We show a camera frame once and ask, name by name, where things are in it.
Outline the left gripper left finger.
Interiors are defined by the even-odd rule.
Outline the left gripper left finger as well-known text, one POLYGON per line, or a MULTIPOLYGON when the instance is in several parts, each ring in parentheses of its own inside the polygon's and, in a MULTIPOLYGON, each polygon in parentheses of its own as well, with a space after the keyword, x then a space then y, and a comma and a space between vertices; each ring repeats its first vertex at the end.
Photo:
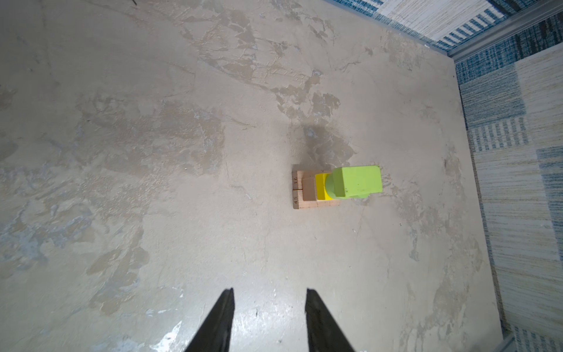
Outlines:
POLYGON ((228 352, 234 313, 234 290, 225 289, 184 352, 228 352))

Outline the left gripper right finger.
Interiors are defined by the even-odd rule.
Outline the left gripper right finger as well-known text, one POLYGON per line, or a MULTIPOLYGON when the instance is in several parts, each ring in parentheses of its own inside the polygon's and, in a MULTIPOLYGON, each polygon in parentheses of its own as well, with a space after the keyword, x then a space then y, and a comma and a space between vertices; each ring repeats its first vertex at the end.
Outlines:
POLYGON ((310 352, 354 352, 352 345, 316 290, 306 291, 305 313, 310 352))

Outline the yellow rectangular block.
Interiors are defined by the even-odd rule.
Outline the yellow rectangular block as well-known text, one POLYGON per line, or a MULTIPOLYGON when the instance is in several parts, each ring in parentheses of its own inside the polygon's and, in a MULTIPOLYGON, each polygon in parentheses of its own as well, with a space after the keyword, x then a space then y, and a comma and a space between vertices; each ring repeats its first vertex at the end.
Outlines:
POLYGON ((330 201, 334 198, 331 196, 331 191, 327 190, 327 180, 331 173, 319 173, 315 176, 315 192, 317 201, 330 201))

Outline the green rectangular block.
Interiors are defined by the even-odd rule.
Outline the green rectangular block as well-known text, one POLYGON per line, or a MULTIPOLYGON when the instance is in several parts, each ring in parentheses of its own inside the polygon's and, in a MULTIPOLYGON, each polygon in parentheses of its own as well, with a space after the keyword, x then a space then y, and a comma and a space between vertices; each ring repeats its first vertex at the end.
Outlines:
POLYGON ((340 167, 325 179, 327 195, 333 199, 363 199, 383 191, 379 166, 340 167))

